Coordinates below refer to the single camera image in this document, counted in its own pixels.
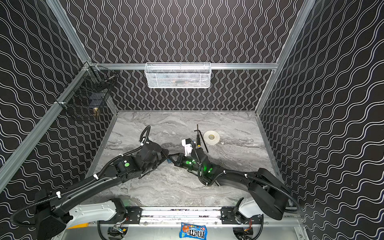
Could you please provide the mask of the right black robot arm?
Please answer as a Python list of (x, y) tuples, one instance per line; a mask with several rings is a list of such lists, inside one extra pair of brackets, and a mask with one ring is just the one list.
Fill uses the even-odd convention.
[(302, 211), (291, 190), (267, 169), (260, 168), (256, 172), (226, 169), (212, 163), (201, 148), (192, 150), (190, 154), (170, 155), (170, 160), (175, 166), (196, 174), (206, 187), (219, 185), (247, 192), (250, 197), (240, 199), (234, 208), (238, 221), (257, 215), (281, 220), (284, 213)]

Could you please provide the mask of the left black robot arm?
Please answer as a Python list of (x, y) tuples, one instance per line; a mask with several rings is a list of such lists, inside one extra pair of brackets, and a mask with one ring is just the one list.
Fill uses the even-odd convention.
[(54, 194), (46, 191), (37, 193), (34, 203), (10, 216), (11, 223), (17, 227), (35, 229), (39, 240), (48, 240), (63, 232), (75, 219), (70, 211), (80, 203), (104, 190), (140, 179), (156, 170), (168, 159), (169, 150), (149, 139), (150, 130), (150, 125), (144, 128), (138, 148), (114, 157), (93, 176)]

